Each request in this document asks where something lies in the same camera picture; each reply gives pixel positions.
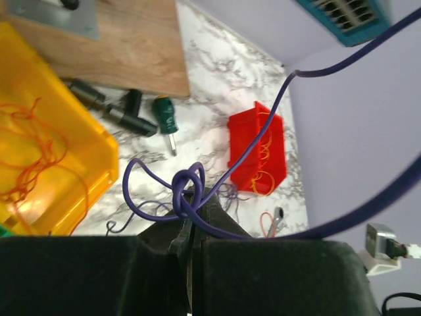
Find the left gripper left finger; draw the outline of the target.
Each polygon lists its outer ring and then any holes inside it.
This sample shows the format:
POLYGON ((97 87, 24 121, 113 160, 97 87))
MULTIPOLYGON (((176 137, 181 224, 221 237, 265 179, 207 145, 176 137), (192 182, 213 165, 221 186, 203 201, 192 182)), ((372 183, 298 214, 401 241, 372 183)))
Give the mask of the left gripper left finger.
POLYGON ((1 239, 2 315, 186 315, 189 220, 137 236, 1 239))

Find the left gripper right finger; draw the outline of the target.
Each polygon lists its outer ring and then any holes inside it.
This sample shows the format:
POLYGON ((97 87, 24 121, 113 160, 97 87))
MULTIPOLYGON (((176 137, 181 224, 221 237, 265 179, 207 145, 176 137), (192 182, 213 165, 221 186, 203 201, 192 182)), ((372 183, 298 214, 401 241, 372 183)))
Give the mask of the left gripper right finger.
POLYGON ((195 231, 194 315, 378 315, 352 247, 322 240, 219 240, 195 231))

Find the silver ratchet wrench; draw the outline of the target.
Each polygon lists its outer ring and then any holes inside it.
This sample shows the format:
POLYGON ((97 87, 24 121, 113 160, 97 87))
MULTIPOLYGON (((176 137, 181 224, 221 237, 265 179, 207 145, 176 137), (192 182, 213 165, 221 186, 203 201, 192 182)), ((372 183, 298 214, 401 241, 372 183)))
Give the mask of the silver ratchet wrench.
POLYGON ((282 207, 276 207, 270 217, 270 227, 266 233, 267 238, 275 237, 279 224, 284 219, 284 209, 282 207))

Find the red plastic bin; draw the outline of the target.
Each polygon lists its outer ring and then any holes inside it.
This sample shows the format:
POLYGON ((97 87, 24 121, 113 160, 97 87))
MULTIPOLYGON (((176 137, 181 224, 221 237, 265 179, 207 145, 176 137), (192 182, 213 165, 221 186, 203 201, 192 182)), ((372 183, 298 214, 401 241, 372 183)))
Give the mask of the red plastic bin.
MULTIPOLYGON (((266 124, 270 109, 255 101, 254 107, 232 115, 228 120, 230 160, 228 167, 241 157, 266 124)), ((237 190, 269 196, 287 177, 284 120, 274 115, 268 130, 230 175, 237 190)))

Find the yellow plastic bin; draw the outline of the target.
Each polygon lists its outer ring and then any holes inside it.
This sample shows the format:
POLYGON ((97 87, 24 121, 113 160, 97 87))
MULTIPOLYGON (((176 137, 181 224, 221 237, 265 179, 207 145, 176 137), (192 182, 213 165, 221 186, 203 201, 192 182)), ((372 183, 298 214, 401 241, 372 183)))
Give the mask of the yellow plastic bin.
POLYGON ((68 236, 117 181, 118 143, 63 84, 43 95, 1 74, 1 224, 68 236))

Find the green plastic bin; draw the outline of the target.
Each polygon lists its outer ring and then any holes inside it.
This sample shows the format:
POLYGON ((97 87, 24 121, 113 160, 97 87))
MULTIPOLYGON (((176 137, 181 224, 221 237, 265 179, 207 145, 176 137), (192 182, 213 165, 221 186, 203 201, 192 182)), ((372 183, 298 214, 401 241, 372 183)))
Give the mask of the green plastic bin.
POLYGON ((12 231, 12 229, 5 224, 0 224, 0 237, 8 237, 8 236, 14 236, 15 233, 12 231))

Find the black socket adapter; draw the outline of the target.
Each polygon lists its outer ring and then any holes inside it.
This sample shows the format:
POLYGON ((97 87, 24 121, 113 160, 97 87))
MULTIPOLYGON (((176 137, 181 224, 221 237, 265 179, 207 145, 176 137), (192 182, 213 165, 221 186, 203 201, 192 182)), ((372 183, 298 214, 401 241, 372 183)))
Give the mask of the black socket adapter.
POLYGON ((103 107, 103 118, 141 136, 148 138, 154 136, 158 132, 158 126, 144 118, 138 117, 142 96, 143 94, 140 90, 128 90, 124 98, 123 109, 119 109, 112 103, 106 104, 103 107))

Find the small black cylinder socket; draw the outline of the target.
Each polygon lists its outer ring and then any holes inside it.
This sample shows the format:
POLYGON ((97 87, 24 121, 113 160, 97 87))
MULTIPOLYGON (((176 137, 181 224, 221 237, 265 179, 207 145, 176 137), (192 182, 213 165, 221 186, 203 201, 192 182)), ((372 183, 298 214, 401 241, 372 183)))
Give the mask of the small black cylinder socket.
POLYGON ((102 107, 105 104, 105 96, 100 91, 79 79, 74 79, 69 88, 82 103, 89 107, 102 107))

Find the wooden board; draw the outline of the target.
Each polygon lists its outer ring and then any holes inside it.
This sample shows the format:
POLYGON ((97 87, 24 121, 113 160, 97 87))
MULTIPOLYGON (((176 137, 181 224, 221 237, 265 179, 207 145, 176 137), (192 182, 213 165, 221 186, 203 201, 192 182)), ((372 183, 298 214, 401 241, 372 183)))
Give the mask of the wooden board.
POLYGON ((174 1, 95 1, 98 40, 31 22, 1 2, 1 74, 6 86, 63 92, 65 80, 110 88, 190 95, 174 1))

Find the grey metal socket bracket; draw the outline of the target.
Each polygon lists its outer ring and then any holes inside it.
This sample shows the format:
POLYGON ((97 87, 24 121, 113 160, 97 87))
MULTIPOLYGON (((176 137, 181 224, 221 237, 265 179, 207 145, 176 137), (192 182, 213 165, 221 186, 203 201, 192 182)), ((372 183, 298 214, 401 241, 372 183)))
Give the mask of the grey metal socket bracket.
POLYGON ((13 16, 98 40, 99 26, 95 1, 6 1, 13 16))

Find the grey blue network switch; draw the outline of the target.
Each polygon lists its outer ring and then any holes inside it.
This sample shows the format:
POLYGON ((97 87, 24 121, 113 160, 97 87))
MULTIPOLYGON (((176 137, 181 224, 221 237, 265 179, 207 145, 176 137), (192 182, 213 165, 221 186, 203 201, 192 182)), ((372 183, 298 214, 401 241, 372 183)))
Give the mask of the grey blue network switch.
POLYGON ((296 0, 345 47, 371 41, 391 26, 389 1, 296 0))

